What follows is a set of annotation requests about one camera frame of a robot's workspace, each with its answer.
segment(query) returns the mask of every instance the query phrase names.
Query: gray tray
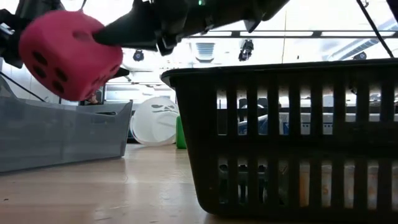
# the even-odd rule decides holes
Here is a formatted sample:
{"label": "gray tray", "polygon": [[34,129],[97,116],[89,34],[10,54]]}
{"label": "gray tray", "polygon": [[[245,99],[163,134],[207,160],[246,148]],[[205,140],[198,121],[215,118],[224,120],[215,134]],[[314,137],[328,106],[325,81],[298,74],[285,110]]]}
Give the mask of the gray tray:
{"label": "gray tray", "polygon": [[0,173],[122,157],[131,108],[23,100],[0,77]]}

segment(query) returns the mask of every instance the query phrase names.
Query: white round object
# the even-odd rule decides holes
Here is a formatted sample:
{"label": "white round object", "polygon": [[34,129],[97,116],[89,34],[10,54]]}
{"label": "white round object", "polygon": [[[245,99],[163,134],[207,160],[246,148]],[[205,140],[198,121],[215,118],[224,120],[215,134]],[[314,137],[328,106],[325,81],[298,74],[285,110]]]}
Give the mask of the white round object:
{"label": "white round object", "polygon": [[173,144],[178,116],[177,105],[168,98],[148,99],[131,118],[131,132],[137,142],[146,146]]}

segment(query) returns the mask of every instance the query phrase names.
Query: plastic laundry basket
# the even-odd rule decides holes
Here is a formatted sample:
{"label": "plastic laundry basket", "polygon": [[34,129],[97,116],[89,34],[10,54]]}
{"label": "plastic laundry basket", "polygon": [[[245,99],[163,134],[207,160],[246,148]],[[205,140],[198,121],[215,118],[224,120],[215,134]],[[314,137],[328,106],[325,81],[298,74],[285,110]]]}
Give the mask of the plastic laundry basket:
{"label": "plastic laundry basket", "polygon": [[[278,221],[391,222],[398,219],[398,60],[179,69],[162,80],[177,92],[201,207],[217,215]],[[381,89],[378,122],[369,121],[369,90]],[[238,134],[238,90],[248,100],[247,132]],[[356,118],[346,121],[346,92]],[[227,112],[218,116],[218,92]],[[300,92],[311,96],[301,134]],[[333,92],[333,130],[323,133],[323,91]],[[268,99],[267,133],[259,134],[257,97]],[[279,95],[289,97],[289,131],[280,132]],[[226,119],[226,133],[218,123]]]}

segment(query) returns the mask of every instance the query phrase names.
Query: wooden table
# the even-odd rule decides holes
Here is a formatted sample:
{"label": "wooden table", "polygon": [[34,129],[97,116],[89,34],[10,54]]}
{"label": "wooden table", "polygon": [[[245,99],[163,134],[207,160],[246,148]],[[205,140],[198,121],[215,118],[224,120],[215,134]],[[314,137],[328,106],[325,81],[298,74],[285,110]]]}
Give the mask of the wooden table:
{"label": "wooden table", "polygon": [[0,223],[257,223],[203,211],[186,150],[128,145],[123,159],[0,177]]}

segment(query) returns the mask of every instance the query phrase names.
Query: robotic arm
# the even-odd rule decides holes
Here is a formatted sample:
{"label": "robotic arm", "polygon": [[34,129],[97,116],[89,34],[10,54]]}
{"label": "robotic arm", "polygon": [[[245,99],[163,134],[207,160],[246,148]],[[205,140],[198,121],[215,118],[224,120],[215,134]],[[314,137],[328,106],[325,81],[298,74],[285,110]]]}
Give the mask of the robotic arm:
{"label": "robotic arm", "polygon": [[[272,18],[289,0],[134,0],[126,15],[93,34],[98,43],[125,48],[173,52],[184,37],[244,20],[248,32]],[[16,14],[0,11],[0,56],[22,67],[17,55],[21,32],[51,10],[65,10],[60,0],[20,0]]]}

